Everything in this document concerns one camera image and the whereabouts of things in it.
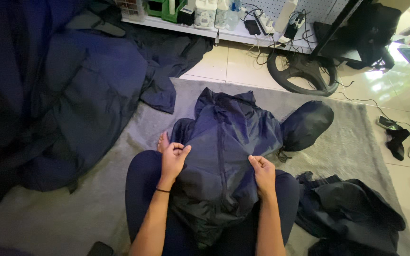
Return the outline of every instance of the black pole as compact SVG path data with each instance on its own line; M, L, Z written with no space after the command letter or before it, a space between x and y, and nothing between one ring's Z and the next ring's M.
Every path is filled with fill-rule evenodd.
M346 6L343 8L341 13L338 15L336 20L332 23L332 26L325 34L324 38L317 44L316 48L312 51L308 59L310 61L314 60L324 48L325 44L328 43L333 34L339 29L339 26L349 19L349 17L354 13L358 6L363 2L363 0L349 0Z

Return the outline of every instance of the bare foot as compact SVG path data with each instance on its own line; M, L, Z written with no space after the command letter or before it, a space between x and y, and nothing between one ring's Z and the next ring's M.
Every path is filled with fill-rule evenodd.
M159 136L159 140L158 140L158 151L160 153L163 153L169 144L170 142L168 140L167 132L161 133L161 135Z

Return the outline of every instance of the smartphone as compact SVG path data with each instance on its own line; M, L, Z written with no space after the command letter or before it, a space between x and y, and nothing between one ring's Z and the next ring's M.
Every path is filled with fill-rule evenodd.
M113 256L113 249L103 242L95 242L88 256Z
M255 20L245 20L245 27L250 35L260 35L261 31Z
M397 125L395 121L387 119L383 116L379 116L379 118L376 120L376 123L385 129L390 129L390 130L401 130L402 129L402 127Z

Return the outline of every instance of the gray rug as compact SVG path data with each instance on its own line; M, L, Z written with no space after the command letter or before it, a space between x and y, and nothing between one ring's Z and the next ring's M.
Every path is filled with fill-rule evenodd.
M269 156L277 168L300 174L312 171L316 178L337 174L342 179L358 178L379 191L402 214L392 181L363 104L294 94L285 91L226 83L172 79L177 91L174 115L145 104L131 119L119 140L99 164L81 178L79 189L36 192L12 189L0 204L0 246L15 247L38 256L86 255L95 241L119 250L128 240L124 206L126 172L140 151L155 149L159 134L171 131L179 118L194 118L194 105L205 87L231 95L254 91L257 105L271 111L278 120L303 103L318 99L335 112L330 128L316 143L282 164ZM286 246L291 256L305 256L317 239L294 226ZM410 232L400 233L400 255L410 255Z

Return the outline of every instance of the navy fabric pile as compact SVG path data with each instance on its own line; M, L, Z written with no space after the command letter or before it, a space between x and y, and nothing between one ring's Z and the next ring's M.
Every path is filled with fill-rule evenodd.
M206 247L224 228L242 221L258 201L248 156L266 156L283 146L303 150L332 124L334 115L325 103L310 101L279 123L256 106L252 91L231 96L206 88L195 116L179 119L173 128L172 142L194 150L172 188L172 205L200 247Z
M112 147L139 100L172 113L176 93L168 77L212 49L211 39L123 25L117 8L97 14L105 16L100 23L109 19L124 29L124 38L64 28L97 5L112 6L0 1L0 201L18 184L73 191Z
M377 191L358 179L311 178L311 172L297 177L301 196L295 220L321 238L309 256L398 255L398 232L406 223Z

